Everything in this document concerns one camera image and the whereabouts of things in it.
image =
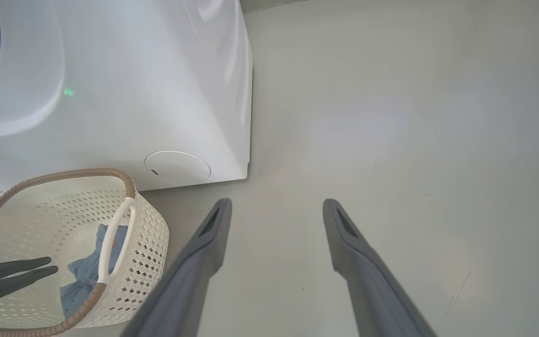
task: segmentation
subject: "gray floor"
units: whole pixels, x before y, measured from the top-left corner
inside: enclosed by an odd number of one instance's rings
[[[245,16],[248,179],[143,194],[168,222],[169,262],[233,200],[200,336],[357,335],[328,197],[441,337],[539,336],[539,2],[523,2],[312,0]]]

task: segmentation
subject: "laundry basket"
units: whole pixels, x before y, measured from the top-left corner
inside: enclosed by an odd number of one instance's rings
[[[75,281],[66,267],[95,249],[108,225],[99,278],[82,307],[64,318],[60,287]],[[119,225],[128,226],[111,274]],[[0,299],[0,336],[51,336],[129,320],[163,273],[169,230],[124,172],[66,171],[24,181],[0,197],[0,262],[49,256],[58,273]]]

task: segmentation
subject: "white washing machine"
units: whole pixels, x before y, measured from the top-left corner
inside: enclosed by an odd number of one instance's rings
[[[0,189],[113,167],[139,190],[248,175],[238,0],[0,0]]]

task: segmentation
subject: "white basket handle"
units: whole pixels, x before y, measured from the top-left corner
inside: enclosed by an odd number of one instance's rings
[[[132,228],[134,227],[134,221],[136,219],[136,209],[134,207],[135,203],[136,200],[134,200],[134,198],[126,197],[122,204],[120,204],[120,207],[118,207],[116,213],[111,218],[111,222],[109,222],[109,225],[107,226],[107,231],[105,232],[105,237],[103,238],[103,243],[101,245],[101,253],[99,255],[99,278],[97,279],[98,283],[108,284],[117,275],[118,270],[120,269],[122,259],[124,258],[124,255],[126,255],[126,251],[128,251],[128,243],[130,241],[130,235],[132,232]],[[114,266],[114,270],[110,275],[109,259],[111,258],[111,248],[113,248],[114,239],[116,238],[116,232],[118,231],[118,227],[120,226],[122,217],[124,217],[124,214],[128,209],[130,209],[128,232],[126,233],[126,238],[124,238],[124,244],[122,244],[120,256],[118,256],[118,260],[116,262],[116,265]]]

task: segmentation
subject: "blue cloth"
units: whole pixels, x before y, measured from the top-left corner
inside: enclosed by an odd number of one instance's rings
[[[100,224],[97,230],[95,251],[86,258],[76,260],[68,265],[68,269],[76,277],[76,282],[59,289],[62,298],[62,308],[64,309],[64,316],[66,318],[72,316],[80,308],[97,283],[97,278],[99,277],[99,255],[101,254],[101,246],[103,245],[103,238],[106,231],[107,226]],[[118,261],[124,239],[126,238],[126,232],[128,232],[128,226],[118,226],[116,237],[114,237],[115,244],[111,248],[111,256],[109,257],[109,273],[114,270],[114,266]]]

